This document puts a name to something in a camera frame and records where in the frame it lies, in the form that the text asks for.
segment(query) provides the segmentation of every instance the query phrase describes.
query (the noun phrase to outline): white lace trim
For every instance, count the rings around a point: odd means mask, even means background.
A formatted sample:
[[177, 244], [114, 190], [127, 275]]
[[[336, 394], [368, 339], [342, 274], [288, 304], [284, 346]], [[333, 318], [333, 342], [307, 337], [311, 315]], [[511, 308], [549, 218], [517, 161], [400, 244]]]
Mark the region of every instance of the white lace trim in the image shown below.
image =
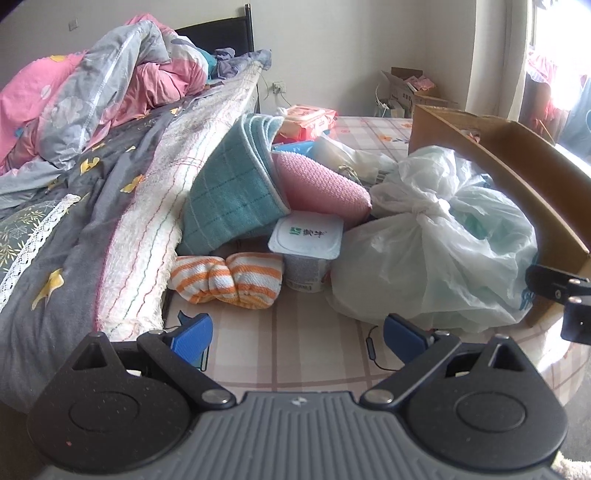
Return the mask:
[[45, 244], [47, 237], [50, 236], [54, 227], [60, 222], [66, 214], [68, 208], [80, 201], [78, 195], [68, 194], [62, 198], [54, 209], [41, 221], [37, 229], [28, 238], [25, 246], [18, 253], [14, 262], [8, 269], [8, 273], [0, 283], [0, 312], [6, 305], [14, 287], [17, 284], [22, 273], [31, 265], [33, 259], [39, 253], [41, 247]]

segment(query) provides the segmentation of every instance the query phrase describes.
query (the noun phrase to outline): blue package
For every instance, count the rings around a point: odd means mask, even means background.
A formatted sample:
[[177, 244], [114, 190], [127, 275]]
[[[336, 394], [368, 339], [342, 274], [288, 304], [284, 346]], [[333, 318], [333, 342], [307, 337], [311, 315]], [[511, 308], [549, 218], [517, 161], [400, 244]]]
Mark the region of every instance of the blue package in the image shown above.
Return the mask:
[[273, 150], [277, 152], [299, 153], [301, 155], [309, 157], [308, 152], [312, 149], [312, 145], [314, 145], [313, 140], [306, 140], [304, 142], [294, 142], [279, 145], [277, 147], [273, 147]]

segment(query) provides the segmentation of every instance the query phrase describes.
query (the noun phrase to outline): checkered bedsheet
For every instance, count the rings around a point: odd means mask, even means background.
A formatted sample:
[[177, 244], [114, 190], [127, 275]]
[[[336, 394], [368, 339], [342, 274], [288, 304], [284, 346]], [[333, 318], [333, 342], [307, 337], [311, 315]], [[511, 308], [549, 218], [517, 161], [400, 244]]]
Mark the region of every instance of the checkered bedsheet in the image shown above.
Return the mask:
[[[411, 128], [408, 119], [341, 117], [331, 136], [352, 148], [400, 159], [408, 154]], [[349, 390], [358, 398], [391, 373], [368, 358], [365, 339], [372, 325], [336, 313], [323, 293], [298, 293], [284, 287], [266, 310], [219, 301], [192, 305], [175, 294], [167, 326], [178, 324], [179, 310], [191, 316], [211, 315], [214, 336], [206, 373], [238, 398], [249, 390]], [[562, 340], [560, 328], [560, 323], [516, 325], [462, 338], [486, 342], [495, 333], [511, 335], [564, 404], [582, 382], [590, 349]], [[372, 331], [372, 339], [381, 367], [402, 366], [385, 346], [380, 329]]]

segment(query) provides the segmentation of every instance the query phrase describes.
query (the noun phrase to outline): yellow leaf print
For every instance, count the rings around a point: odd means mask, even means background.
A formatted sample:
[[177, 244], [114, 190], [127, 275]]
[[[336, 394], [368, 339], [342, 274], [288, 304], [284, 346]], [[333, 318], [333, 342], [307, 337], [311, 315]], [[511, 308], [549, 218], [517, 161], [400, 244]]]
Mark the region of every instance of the yellow leaf print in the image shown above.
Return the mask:
[[82, 162], [80, 164], [80, 175], [82, 175], [83, 173], [86, 173], [91, 168], [96, 167], [99, 163], [99, 160], [100, 160], [99, 157], [93, 158], [92, 161], [88, 161], [88, 158], [87, 158], [84, 162]]
[[53, 188], [57, 187], [59, 184], [60, 184], [60, 179], [55, 179], [49, 185], [47, 185], [47, 190], [53, 190]]
[[37, 304], [41, 301], [41, 299], [47, 298], [47, 300], [45, 301], [45, 303], [47, 304], [53, 291], [60, 288], [64, 284], [64, 278], [61, 276], [61, 272], [63, 271], [63, 268], [58, 268], [57, 270], [49, 274], [49, 279], [39, 292], [39, 295], [37, 295], [35, 300], [33, 300], [31, 310], [35, 310], [35, 308], [37, 308]]
[[138, 175], [134, 178], [131, 183], [128, 183], [125, 187], [123, 187], [120, 192], [123, 193], [131, 193], [135, 190], [135, 188], [139, 185], [139, 183], [144, 179], [143, 175]]

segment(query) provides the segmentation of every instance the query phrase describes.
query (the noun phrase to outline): black headboard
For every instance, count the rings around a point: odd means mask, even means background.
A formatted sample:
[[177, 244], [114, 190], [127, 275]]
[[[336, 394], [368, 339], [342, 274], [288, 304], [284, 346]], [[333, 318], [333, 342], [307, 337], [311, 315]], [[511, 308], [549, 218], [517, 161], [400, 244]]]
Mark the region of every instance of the black headboard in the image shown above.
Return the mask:
[[177, 33], [188, 37], [193, 44], [209, 53], [213, 53], [216, 48], [232, 47], [238, 57], [255, 49], [250, 4], [244, 6], [244, 13], [244, 17], [178, 28]]

